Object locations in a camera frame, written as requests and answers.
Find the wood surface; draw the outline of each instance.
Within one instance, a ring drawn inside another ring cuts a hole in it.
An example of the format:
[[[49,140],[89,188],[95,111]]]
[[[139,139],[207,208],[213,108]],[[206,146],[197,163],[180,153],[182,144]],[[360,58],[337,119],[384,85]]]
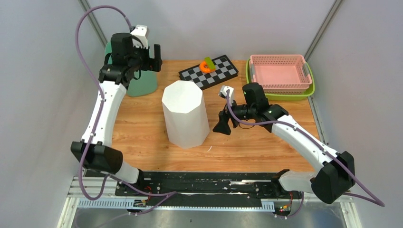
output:
[[[246,84],[244,60],[233,61],[239,70],[238,77],[203,90],[210,125],[210,134],[203,145],[184,150],[170,143],[161,102],[163,90],[179,80],[179,71],[201,61],[165,60],[162,71],[157,74],[157,91],[141,97],[124,97],[114,127],[113,148],[122,151],[126,162],[144,171],[313,171],[290,145],[263,127],[247,130],[238,127],[232,129],[229,136],[212,132],[218,113],[226,103],[225,99],[218,97],[223,84],[235,88],[238,104],[245,103],[242,93],[242,86]],[[275,103],[284,107],[302,127],[317,137],[307,99]]]

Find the white container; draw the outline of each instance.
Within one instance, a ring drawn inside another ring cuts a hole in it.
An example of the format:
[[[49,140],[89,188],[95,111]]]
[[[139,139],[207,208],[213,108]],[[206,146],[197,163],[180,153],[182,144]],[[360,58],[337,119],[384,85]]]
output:
[[[162,103],[169,141],[183,149],[202,145],[210,132],[202,90],[176,81],[164,89]]]

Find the green block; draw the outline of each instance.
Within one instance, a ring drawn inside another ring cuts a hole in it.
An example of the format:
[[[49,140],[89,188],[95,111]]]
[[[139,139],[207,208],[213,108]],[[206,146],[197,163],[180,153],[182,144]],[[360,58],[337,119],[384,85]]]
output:
[[[111,42],[108,42],[105,47],[105,55],[112,52]],[[112,63],[112,58],[109,57],[108,64]],[[139,77],[139,72],[135,72],[134,76]],[[142,71],[141,78],[138,80],[132,79],[127,89],[127,95],[143,96],[155,92],[157,90],[157,75],[154,71]]]
[[[206,61],[207,66],[209,67],[210,70],[215,70],[215,65],[210,57],[205,58],[204,61]]]

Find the pink basket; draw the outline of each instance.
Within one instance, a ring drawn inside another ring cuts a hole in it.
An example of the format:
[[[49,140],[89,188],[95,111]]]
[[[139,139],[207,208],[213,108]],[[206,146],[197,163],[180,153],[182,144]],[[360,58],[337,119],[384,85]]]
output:
[[[266,93],[301,94],[312,84],[302,55],[251,55],[251,79]]]

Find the green plastic object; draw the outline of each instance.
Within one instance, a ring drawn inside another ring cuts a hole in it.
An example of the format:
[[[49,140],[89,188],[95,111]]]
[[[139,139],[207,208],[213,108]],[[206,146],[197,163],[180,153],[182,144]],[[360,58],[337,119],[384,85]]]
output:
[[[206,57],[204,61],[206,61],[207,66],[209,67],[210,70],[215,70],[215,65],[210,57]]]
[[[246,61],[246,83],[250,83],[250,71],[249,71],[249,60]],[[309,67],[309,64],[307,63],[309,72],[311,74],[312,78],[312,84],[309,86],[309,88],[302,94],[297,94],[297,95],[291,95],[291,94],[265,94],[267,99],[271,101],[301,101],[304,100],[305,98],[311,96],[315,92],[315,81],[314,81],[314,75],[312,74],[311,68]]]
[[[105,47],[105,55],[112,52],[111,42],[108,42]],[[112,58],[109,57],[108,64],[112,63]],[[136,78],[139,77],[139,72],[135,72],[134,76]],[[157,75],[154,71],[142,71],[141,78],[138,80],[132,79],[129,84],[129,88],[127,89],[127,95],[134,96],[143,96],[150,93],[155,92],[157,90]]]

